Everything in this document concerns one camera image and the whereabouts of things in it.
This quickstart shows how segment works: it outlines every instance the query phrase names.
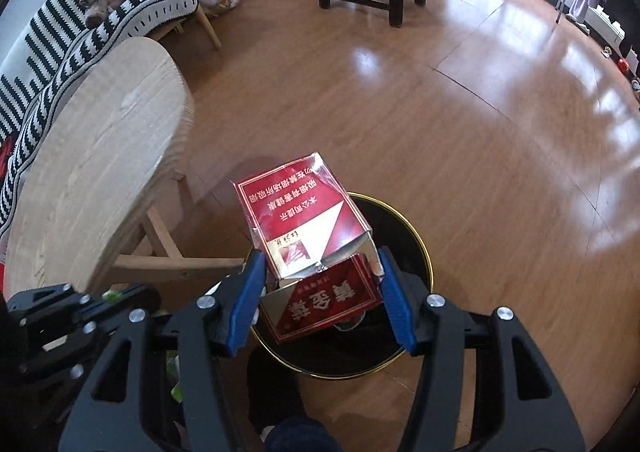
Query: black shoe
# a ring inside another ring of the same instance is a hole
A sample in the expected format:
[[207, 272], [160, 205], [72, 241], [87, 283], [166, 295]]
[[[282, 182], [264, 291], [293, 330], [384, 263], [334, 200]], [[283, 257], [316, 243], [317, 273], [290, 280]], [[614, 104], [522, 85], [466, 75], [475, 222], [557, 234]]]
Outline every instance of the black shoe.
[[306, 417], [296, 373], [286, 368], [262, 346], [256, 347], [246, 366], [249, 421], [261, 434], [268, 426], [295, 416]]

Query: red cigarette box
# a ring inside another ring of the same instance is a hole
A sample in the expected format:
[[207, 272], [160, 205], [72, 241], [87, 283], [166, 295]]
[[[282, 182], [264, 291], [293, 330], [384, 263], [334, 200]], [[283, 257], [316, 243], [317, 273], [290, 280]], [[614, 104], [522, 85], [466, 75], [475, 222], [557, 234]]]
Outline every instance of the red cigarette box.
[[[234, 186], [254, 245], [264, 251], [276, 278], [260, 302], [276, 340], [328, 327], [380, 303], [377, 286], [383, 271], [371, 227], [319, 154]], [[364, 257], [351, 258], [355, 255]], [[318, 286], [319, 279], [326, 279], [321, 283], [326, 288]], [[353, 296], [332, 303], [331, 295], [345, 280]], [[331, 309], [315, 304], [325, 299], [322, 291]], [[306, 308], [309, 314], [294, 319], [300, 302], [311, 302]]]

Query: bolt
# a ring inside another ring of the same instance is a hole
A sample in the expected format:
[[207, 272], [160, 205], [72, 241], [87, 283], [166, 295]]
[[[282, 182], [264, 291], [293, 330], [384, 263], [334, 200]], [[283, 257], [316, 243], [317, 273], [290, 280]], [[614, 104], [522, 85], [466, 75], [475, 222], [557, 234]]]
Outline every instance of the bolt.
[[142, 322], [145, 319], [145, 316], [145, 310], [134, 309], [131, 313], [129, 313], [129, 321], [133, 323]]
[[84, 374], [84, 367], [81, 364], [76, 364], [71, 368], [71, 379], [77, 380]]
[[84, 325], [84, 327], [82, 328], [82, 333], [84, 333], [85, 335], [88, 335], [89, 333], [93, 333], [96, 327], [97, 327], [97, 324], [93, 320], [91, 320], [90, 322], [87, 322]]
[[498, 315], [498, 318], [500, 318], [501, 320], [511, 320], [513, 318], [513, 311], [505, 306], [498, 307], [496, 313]]
[[204, 295], [203, 297], [200, 297], [198, 298], [198, 300], [196, 300], [196, 305], [200, 309], [209, 309], [216, 305], [216, 299], [210, 295]]
[[446, 300], [444, 300], [444, 297], [436, 293], [433, 293], [427, 297], [427, 304], [429, 304], [431, 307], [442, 307], [445, 305], [445, 302]]

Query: black and white striped fabric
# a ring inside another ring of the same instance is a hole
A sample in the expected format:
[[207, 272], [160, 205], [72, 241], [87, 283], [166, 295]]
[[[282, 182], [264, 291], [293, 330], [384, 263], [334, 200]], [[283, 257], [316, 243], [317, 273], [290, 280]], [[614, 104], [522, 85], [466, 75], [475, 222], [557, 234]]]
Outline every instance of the black and white striped fabric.
[[126, 38], [193, 13], [197, 0], [127, 0], [87, 30], [80, 0], [47, 0], [0, 66], [0, 140], [18, 133], [0, 189], [0, 260], [28, 168], [91, 67]]

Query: black trash can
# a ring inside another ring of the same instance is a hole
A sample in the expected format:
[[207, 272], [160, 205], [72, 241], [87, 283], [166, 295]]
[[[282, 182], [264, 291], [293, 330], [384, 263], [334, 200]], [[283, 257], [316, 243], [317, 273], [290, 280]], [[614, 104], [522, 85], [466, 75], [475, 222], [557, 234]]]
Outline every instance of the black trash can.
[[[382, 201], [362, 194], [350, 196], [371, 225], [376, 247], [388, 246], [400, 269], [418, 275], [431, 292], [431, 261], [415, 228]], [[252, 331], [278, 361], [324, 380], [347, 380], [379, 371], [404, 352], [394, 338], [383, 305], [367, 311], [364, 320], [350, 331], [332, 326], [282, 344], [275, 342], [262, 318]]]

